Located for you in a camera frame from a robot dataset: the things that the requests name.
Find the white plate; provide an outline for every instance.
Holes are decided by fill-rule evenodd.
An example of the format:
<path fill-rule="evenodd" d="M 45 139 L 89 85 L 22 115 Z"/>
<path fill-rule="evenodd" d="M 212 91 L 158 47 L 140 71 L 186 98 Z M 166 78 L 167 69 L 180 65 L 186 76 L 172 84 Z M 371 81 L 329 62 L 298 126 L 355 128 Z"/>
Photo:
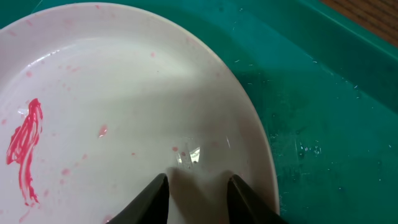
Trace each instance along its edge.
<path fill-rule="evenodd" d="M 228 220 L 232 173 L 279 212 L 271 152 L 247 94 L 214 52 L 167 19 L 104 3 L 25 17 L 0 31 L 0 88 L 1 223 L 101 224 L 161 172 L 169 223 Z M 28 111 L 33 99 L 42 121 L 37 107 Z M 7 165 L 11 136 L 23 123 L 35 128 L 33 119 L 37 145 L 19 130 Z M 25 157 L 17 143 L 27 144 Z M 29 155 L 38 203 L 24 180 Z"/>

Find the wooden table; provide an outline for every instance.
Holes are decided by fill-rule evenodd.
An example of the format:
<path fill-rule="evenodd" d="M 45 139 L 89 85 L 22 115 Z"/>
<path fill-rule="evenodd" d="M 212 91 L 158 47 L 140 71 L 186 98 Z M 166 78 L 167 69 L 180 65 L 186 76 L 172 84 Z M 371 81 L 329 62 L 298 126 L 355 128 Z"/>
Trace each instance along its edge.
<path fill-rule="evenodd" d="M 323 0 L 323 2 L 398 47 L 398 0 Z"/>

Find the pink sauce droplet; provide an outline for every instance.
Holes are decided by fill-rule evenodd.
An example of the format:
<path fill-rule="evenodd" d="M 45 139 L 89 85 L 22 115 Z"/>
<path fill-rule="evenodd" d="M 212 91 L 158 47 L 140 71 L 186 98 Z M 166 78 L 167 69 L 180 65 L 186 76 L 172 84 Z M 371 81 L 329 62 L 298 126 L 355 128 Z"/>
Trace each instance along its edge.
<path fill-rule="evenodd" d="M 107 224 L 112 218 L 112 215 L 106 215 L 101 224 Z"/>
<path fill-rule="evenodd" d="M 102 125 L 101 129 L 98 132 L 98 137 L 101 138 L 105 136 L 107 130 L 108 130 L 107 125 L 106 124 Z"/>
<path fill-rule="evenodd" d="M 12 162 L 20 164 L 19 168 L 19 188 L 25 200 L 25 204 L 39 202 L 30 182 L 30 164 L 32 163 L 32 153 L 39 142 L 42 132 L 43 113 L 37 99 L 29 103 L 29 114 L 26 116 L 22 126 L 15 129 L 11 136 L 10 146 L 7 150 L 6 164 Z"/>
<path fill-rule="evenodd" d="M 22 223 L 22 222 L 25 220 L 25 218 L 29 215 L 29 212 L 30 212 L 30 210 L 28 210 L 28 211 L 25 213 L 25 215 L 23 215 L 23 216 L 19 219 L 19 223 Z"/>
<path fill-rule="evenodd" d="M 50 191 L 47 189 L 47 190 L 44 191 L 43 196 L 47 197 L 47 196 L 49 196 L 49 193 L 50 193 Z"/>
<path fill-rule="evenodd" d="M 70 174 L 70 170 L 69 169 L 63 169 L 61 174 L 62 175 L 69 175 Z"/>

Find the pink sauce smear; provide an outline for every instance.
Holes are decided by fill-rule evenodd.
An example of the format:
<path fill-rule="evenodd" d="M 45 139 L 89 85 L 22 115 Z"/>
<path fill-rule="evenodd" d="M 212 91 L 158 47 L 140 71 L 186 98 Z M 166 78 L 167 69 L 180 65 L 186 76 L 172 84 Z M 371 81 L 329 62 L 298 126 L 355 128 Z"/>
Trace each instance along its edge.
<path fill-rule="evenodd" d="M 32 153 L 43 130 L 42 120 L 43 113 L 40 103 L 37 99 L 34 99 L 29 103 L 29 114 L 24 123 L 15 129 L 15 133 L 11 136 L 10 146 L 7 150 L 6 164 L 9 165 L 14 161 L 20 164 L 19 188 L 25 200 L 25 205 L 28 206 L 33 206 L 35 202 L 39 202 L 30 184 L 32 181 L 30 164 L 32 163 Z"/>
<path fill-rule="evenodd" d="M 108 130 L 107 125 L 106 124 L 102 125 L 101 129 L 98 131 L 98 137 L 102 138 L 103 136 L 105 136 L 107 130 Z"/>

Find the green plastic tray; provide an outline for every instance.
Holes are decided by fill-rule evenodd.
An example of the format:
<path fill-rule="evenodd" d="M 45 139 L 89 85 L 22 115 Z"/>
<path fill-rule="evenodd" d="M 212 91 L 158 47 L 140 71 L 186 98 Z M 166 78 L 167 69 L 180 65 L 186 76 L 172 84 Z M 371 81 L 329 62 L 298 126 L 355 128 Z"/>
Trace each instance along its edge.
<path fill-rule="evenodd" d="M 2 3 L 0 27 L 70 0 Z M 186 28 L 248 93 L 290 223 L 398 223 L 398 50 L 317 0 L 120 0 Z"/>

